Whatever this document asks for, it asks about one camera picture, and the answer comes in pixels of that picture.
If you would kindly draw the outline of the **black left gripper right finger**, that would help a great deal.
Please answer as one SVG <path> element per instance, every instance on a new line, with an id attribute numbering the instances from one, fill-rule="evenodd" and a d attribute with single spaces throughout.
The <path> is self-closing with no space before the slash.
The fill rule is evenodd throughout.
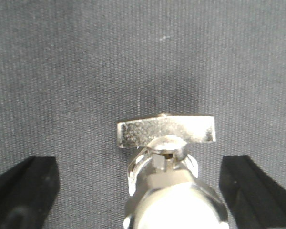
<path id="1" fill-rule="evenodd" d="M 286 190 L 249 156 L 224 156 L 219 187 L 240 229 L 286 229 Z"/>

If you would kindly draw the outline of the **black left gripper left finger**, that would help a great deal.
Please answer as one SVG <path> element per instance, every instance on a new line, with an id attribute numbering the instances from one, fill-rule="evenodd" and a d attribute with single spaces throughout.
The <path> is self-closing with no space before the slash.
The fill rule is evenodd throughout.
<path id="1" fill-rule="evenodd" d="M 60 191 L 55 157 L 30 156 L 0 175 L 0 229 L 41 229 Z"/>

